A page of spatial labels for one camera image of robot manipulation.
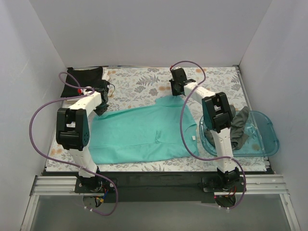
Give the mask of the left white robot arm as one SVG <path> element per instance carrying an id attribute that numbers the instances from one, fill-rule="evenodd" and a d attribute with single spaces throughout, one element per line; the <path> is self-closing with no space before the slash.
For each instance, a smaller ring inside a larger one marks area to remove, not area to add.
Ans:
<path id="1" fill-rule="evenodd" d="M 102 188 L 102 180 L 95 174 L 99 168 L 94 163 L 90 151 L 90 127 L 88 117 L 94 112 L 101 116 L 108 108 L 110 83 L 102 80 L 94 93 L 82 90 L 85 97 L 78 99 L 67 108 L 57 111 L 56 141 L 68 151 L 78 165 L 78 179 L 82 186 L 95 193 Z"/>

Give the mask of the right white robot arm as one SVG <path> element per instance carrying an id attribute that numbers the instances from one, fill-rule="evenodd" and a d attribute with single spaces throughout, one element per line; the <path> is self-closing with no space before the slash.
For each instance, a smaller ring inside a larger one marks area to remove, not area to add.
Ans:
<path id="1" fill-rule="evenodd" d="M 225 93 L 214 93 L 201 86 L 193 79 L 187 79 L 186 73 L 181 67 L 170 68 L 172 79 L 172 95 L 184 95 L 186 97 L 180 114 L 180 134 L 184 147 L 191 156 L 202 161 L 216 161 L 217 177 L 215 186 L 223 191 L 231 190 L 240 179 L 240 171 L 234 160 L 231 147 L 231 121 L 232 113 Z M 201 104 L 203 110 L 203 124 L 213 136 L 216 157 L 201 158 L 189 150 L 185 142 L 182 130 L 182 119 L 186 103 L 189 98 Z"/>

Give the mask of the teal t shirt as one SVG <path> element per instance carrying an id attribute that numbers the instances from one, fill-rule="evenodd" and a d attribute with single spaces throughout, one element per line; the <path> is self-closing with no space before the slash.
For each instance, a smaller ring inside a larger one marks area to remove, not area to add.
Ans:
<path id="1" fill-rule="evenodd" d="M 156 162 L 189 156 L 180 134 L 180 96 L 165 96 L 155 104 L 110 111 L 94 117 L 90 131 L 90 154 L 94 163 Z M 197 124 L 185 106 L 182 130 L 186 144 L 198 155 Z"/>

